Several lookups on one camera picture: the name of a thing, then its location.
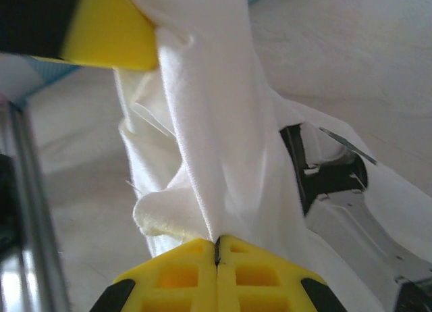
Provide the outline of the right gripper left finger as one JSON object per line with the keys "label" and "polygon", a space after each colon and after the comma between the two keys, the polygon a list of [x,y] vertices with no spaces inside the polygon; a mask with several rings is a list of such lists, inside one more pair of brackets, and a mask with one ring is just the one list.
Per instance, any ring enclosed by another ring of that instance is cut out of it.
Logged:
{"label": "right gripper left finger", "polygon": [[118,276],[91,311],[216,311],[212,242],[196,239]]}

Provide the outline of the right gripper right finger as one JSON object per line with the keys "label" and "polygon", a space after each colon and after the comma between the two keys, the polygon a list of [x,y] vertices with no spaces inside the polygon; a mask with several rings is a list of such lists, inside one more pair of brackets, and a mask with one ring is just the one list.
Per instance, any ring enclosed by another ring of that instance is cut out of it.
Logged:
{"label": "right gripper right finger", "polygon": [[326,281],[234,236],[215,243],[218,311],[345,311]]}

